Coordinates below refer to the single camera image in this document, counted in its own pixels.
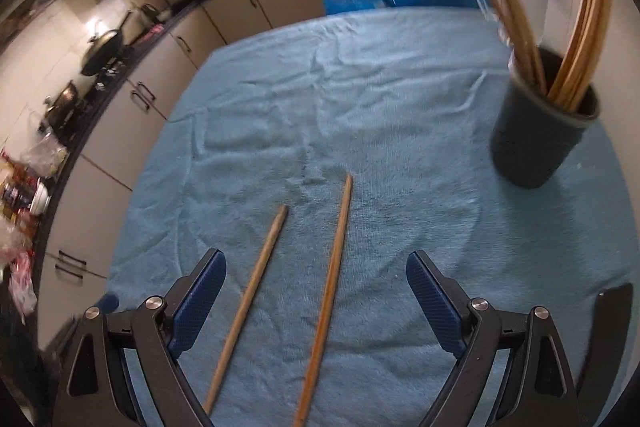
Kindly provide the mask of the wooden chopstick seven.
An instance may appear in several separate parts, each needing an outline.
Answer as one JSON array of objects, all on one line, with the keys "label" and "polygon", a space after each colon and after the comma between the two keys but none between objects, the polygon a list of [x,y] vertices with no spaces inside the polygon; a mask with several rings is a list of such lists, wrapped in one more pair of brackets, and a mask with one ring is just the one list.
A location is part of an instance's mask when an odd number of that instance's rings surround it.
[{"label": "wooden chopstick seven", "polygon": [[277,240],[282,231],[286,217],[288,217],[288,206],[281,205],[276,217],[274,217],[271,223],[265,242],[262,244],[262,249],[260,250],[256,265],[254,265],[252,274],[250,274],[250,280],[247,283],[238,309],[236,310],[231,324],[231,329],[228,332],[226,340],[224,340],[224,347],[222,347],[203,405],[203,409],[207,415],[210,415],[213,412],[215,402],[218,398],[222,384],[224,383],[224,377],[226,376],[233,351],[242,333],[248,312],[250,312],[250,307],[252,306],[260,282],[262,281],[262,277],[268,267],[269,260],[271,259],[274,247],[276,247]]}]

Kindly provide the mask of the wooden chopstick eight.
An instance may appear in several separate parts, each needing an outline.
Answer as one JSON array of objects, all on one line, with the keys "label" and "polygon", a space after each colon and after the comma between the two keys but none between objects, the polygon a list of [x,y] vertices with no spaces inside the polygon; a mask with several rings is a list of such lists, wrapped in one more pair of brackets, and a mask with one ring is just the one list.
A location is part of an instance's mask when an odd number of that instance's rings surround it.
[{"label": "wooden chopstick eight", "polygon": [[340,278],[351,201],[352,175],[349,173],[345,180],[340,213],[338,214],[336,230],[332,243],[328,272],[326,272],[326,283],[323,288],[318,323],[316,332],[314,333],[314,343],[312,344],[310,359],[305,373],[303,390],[300,394],[299,403],[294,416],[294,427],[303,427],[306,425],[311,401],[314,397],[314,389],[316,389],[318,383],[322,358],[324,350],[326,350],[326,340],[329,335],[338,279]]}]

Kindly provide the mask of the wooden chopstick three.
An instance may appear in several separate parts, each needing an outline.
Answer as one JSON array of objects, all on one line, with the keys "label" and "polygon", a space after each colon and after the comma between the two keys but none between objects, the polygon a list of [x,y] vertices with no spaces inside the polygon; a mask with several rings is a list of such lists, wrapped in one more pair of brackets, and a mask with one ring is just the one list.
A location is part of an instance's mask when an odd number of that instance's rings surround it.
[{"label": "wooden chopstick three", "polygon": [[585,35],[585,27],[589,17],[592,0],[582,0],[580,5],[576,23],[570,37],[570,43],[568,44],[567,51],[564,55],[559,72],[555,76],[554,83],[548,94],[548,100],[555,105],[561,105],[561,95],[566,90],[568,83],[568,77],[570,72],[577,61],[577,52],[580,44],[582,43],[582,37]]}]

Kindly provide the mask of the lower kitchen cabinets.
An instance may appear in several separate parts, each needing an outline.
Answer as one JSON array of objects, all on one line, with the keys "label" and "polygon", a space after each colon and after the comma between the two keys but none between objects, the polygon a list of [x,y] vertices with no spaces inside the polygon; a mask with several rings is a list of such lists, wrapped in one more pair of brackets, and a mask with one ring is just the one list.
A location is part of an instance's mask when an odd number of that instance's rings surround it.
[{"label": "lower kitchen cabinets", "polygon": [[323,13],[323,0],[192,0],[117,69],[73,139],[40,228],[38,348],[104,293],[146,158],[213,50]]}]

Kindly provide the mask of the white bowl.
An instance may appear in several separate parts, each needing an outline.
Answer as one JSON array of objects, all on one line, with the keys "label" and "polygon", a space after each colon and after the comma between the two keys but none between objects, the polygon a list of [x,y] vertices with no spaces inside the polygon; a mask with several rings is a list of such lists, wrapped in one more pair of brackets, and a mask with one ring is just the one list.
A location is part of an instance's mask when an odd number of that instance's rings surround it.
[{"label": "white bowl", "polygon": [[49,191],[42,182],[39,182],[29,205],[29,214],[34,217],[41,216],[47,210],[49,202]]}]

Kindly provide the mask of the condiment bottles cluster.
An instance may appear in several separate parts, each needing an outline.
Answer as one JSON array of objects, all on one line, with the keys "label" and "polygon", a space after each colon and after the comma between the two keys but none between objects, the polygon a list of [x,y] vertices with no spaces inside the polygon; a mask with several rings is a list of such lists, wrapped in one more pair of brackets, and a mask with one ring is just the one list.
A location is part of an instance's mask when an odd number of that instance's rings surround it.
[{"label": "condiment bottles cluster", "polygon": [[1,268],[9,271],[1,278],[8,283],[12,303],[22,319],[37,306],[32,283],[34,240],[44,215],[31,216],[29,205],[39,182],[47,187],[51,200],[52,180],[66,156],[66,147],[51,131],[17,159],[6,150],[1,152]]}]

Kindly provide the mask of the dark grey utensil holder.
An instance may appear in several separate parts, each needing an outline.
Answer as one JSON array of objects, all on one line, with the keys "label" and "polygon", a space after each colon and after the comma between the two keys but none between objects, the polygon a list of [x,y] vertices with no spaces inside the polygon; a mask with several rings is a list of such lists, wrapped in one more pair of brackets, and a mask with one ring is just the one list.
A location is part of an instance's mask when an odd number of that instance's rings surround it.
[{"label": "dark grey utensil holder", "polygon": [[600,100],[593,87],[575,112],[547,101],[523,79],[514,56],[509,58],[509,83],[492,129],[489,150],[504,179],[527,188],[547,183],[600,116]]}]

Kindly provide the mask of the steel cooking pot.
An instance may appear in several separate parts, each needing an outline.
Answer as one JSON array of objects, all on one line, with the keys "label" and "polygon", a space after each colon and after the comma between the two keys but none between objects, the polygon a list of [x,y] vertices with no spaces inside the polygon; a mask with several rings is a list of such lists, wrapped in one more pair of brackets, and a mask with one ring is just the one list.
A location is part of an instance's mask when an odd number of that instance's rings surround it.
[{"label": "steel cooking pot", "polygon": [[78,102],[78,90],[73,81],[69,81],[54,100],[52,98],[44,100],[46,110],[43,114],[43,121],[52,131],[60,131],[67,119],[72,116]]}]

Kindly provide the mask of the blue terry table cloth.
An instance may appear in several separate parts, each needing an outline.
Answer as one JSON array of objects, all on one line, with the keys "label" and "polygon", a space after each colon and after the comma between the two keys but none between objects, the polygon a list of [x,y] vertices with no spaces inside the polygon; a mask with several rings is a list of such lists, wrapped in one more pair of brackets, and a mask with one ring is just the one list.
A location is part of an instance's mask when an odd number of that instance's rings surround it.
[{"label": "blue terry table cloth", "polygon": [[288,219],[213,409],[218,426],[292,424],[338,210],[352,189],[313,426],[414,426],[446,381],[407,283],[425,251],[473,297],[549,309],[572,369],[594,299],[637,282],[639,245],[604,128],[537,190],[498,175],[489,137],[508,49],[479,12],[356,12],[217,50],[184,91],[130,200],[108,287],[123,307],[166,293],[209,248],[227,276],[180,360],[206,396],[272,219]]}]

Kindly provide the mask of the black wok pan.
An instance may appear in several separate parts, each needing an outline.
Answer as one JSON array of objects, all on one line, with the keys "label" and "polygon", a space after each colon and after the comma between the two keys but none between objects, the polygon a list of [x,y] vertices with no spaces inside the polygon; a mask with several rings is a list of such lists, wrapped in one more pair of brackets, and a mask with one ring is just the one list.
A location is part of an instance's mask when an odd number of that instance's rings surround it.
[{"label": "black wok pan", "polygon": [[118,57],[124,49],[124,27],[130,16],[128,10],[122,21],[115,29],[109,29],[101,35],[96,35],[89,40],[90,46],[82,58],[80,64],[81,75],[91,77],[96,75],[109,61]]}]

